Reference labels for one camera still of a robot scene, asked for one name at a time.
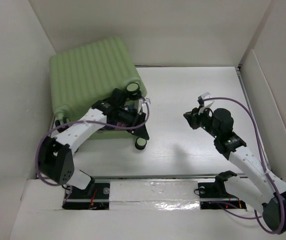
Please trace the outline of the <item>green hard-shell suitcase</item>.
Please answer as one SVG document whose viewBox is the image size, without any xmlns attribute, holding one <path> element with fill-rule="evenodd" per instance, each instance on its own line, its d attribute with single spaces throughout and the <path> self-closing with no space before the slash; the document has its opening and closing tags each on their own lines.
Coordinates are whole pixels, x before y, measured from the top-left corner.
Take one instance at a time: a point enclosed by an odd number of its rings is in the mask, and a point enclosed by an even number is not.
<svg viewBox="0 0 286 240">
<path fill-rule="evenodd" d="M 50 58 L 52 108 L 59 126 L 78 121 L 95 102 L 109 97 L 114 89 L 124 91 L 129 84 L 146 98 L 145 84 L 125 43 L 117 36 Z M 105 126 L 93 135 L 108 132 L 128 133 Z"/>
</svg>

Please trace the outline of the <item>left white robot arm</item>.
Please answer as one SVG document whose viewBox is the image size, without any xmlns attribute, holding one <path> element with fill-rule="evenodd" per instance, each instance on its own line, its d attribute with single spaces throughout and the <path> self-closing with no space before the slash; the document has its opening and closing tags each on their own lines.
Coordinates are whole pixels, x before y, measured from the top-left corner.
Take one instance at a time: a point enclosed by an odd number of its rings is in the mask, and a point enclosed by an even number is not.
<svg viewBox="0 0 286 240">
<path fill-rule="evenodd" d="M 111 95 L 95 102 L 78 120 L 64 123 L 63 132 L 51 137 L 47 133 L 39 143 L 35 157 L 36 172 L 39 178 L 50 186 L 76 188 L 83 198 L 94 193 L 93 177 L 75 169 L 73 156 L 79 147 L 103 127 L 127 131 L 136 137 L 135 147 L 145 149 L 149 141 L 146 122 L 149 113 L 142 110 L 142 96 L 139 88 L 129 84 L 125 90 L 114 89 Z"/>
</svg>

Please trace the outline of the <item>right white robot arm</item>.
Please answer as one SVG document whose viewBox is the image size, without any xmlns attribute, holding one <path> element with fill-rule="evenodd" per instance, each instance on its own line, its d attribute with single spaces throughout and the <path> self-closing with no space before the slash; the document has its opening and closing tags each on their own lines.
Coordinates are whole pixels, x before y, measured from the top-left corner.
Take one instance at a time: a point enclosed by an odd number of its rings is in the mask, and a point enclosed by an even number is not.
<svg viewBox="0 0 286 240">
<path fill-rule="evenodd" d="M 246 142 L 234 131 L 230 111 L 218 108 L 194 108 L 184 113 L 189 126 L 203 129 L 214 138 L 216 150 L 238 167 L 249 179 L 245 181 L 232 171 L 220 173 L 215 178 L 214 191 L 240 198 L 263 218 L 271 231 L 286 231 L 286 182 L 281 180 L 252 154 Z"/>
</svg>

